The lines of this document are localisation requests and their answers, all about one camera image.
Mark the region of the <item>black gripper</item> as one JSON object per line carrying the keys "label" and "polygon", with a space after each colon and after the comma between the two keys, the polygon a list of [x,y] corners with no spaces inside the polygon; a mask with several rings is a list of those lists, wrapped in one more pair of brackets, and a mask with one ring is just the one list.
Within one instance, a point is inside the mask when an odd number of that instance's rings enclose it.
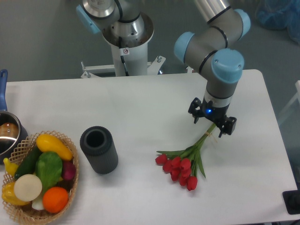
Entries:
{"label": "black gripper", "polygon": [[204,97],[203,102],[197,97],[191,102],[188,113],[194,118],[196,124],[199,118],[206,118],[214,122],[220,129],[219,138],[222,135],[231,135],[235,130],[237,118],[227,117],[226,113],[229,107],[229,99]]}

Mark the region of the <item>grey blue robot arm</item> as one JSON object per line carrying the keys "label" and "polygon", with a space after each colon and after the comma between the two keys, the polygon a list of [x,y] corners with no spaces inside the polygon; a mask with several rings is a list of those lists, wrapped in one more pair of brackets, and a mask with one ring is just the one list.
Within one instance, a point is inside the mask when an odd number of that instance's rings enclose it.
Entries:
{"label": "grey blue robot arm", "polygon": [[[174,55],[206,79],[203,100],[195,98],[189,113],[212,121],[220,134],[231,135],[236,118],[226,115],[244,58],[230,45],[250,29],[247,13],[232,9],[226,0],[195,2],[209,28],[201,35],[185,32],[174,45]],[[132,0],[84,0],[76,7],[82,24],[91,33],[102,33],[111,46],[117,76],[147,74],[148,42],[154,27],[151,19]]]}

